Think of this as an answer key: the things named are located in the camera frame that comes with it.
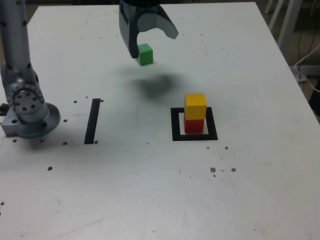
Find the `floor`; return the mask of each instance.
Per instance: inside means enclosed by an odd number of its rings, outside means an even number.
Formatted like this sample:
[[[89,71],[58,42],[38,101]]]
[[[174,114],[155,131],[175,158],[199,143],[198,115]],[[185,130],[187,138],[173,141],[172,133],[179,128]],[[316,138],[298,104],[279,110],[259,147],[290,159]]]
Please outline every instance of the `floor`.
[[[198,3],[212,3],[212,2],[219,2],[216,0],[181,0],[181,3],[190,3],[192,4],[194,1],[197,1]],[[229,0],[228,2],[246,2],[245,0],[237,1],[237,0]],[[266,22],[266,24],[269,24],[272,12],[269,14],[264,14],[264,10],[268,4],[268,0],[256,0],[255,1],[259,10],[262,13],[262,16]],[[277,1],[274,1],[273,9],[276,7]],[[288,65],[294,65],[299,60],[299,51],[300,51],[300,59],[302,59],[304,56],[306,56],[310,49],[311,51],[320,44],[320,3],[318,4],[318,8],[315,10],[313,17],[309,17],[309,9],[312,4],[312,0],[305,0],[303,1],[299,17],[297,20],[297,24],[295,26],[295,30],[292,34],[291,43],[289,45],[289,51],[288,55],[286,57],[286,61]],[[37,10],[39,4],[28,4],[26,6],[26,14],[27,14],[27,21],[32,18],[33,14]],[[272,35],[275,39],[279,37],[281,26],[283,23],[283,20],[285,18],[287,6],[283,6],[281,9],[278,19],[273,27]],[[2,47],[0,48],[0,63],[4,62],[4,54]],[[310,65],[320,65],[320,50],[316,51],[314,54],[312,54],[310,57],[308,57],[305,61],[305,64]],[[312,85],[315,86],[317,83],[317,79],[311,79],[310,80]],[[307,100],[310,99],[311,94],[313,93],[313,89],[309,86],[308,83],[300,84],[301,90],[303,90],[303,93]]]

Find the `white table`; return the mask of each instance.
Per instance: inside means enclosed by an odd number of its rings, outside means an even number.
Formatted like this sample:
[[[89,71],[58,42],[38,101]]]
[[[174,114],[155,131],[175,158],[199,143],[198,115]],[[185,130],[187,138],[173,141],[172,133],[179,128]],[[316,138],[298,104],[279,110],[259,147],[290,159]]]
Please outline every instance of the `white table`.
[[[1,240],[319,239],[320,127],[256,4],[163,8],[179,36],[141,34],[145,67],[118,6],[38,8],[31,62],[61,123],[0,132]],[[194,92],[219,140],[172,142],[170,108]],[[92,98],[98,144],[84,145]]]

